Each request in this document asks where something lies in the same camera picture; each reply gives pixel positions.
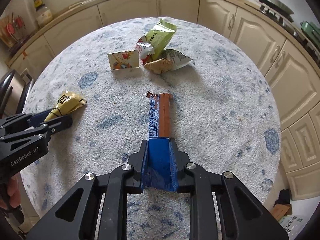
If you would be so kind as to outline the person's left hand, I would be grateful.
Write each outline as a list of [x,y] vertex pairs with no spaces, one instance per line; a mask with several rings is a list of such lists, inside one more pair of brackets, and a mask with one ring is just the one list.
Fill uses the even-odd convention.
[[16,208],[21,204],[21,194],[18,188],[18,173],[11,177],[7,184],[7,194],[9,196],[9,204]]

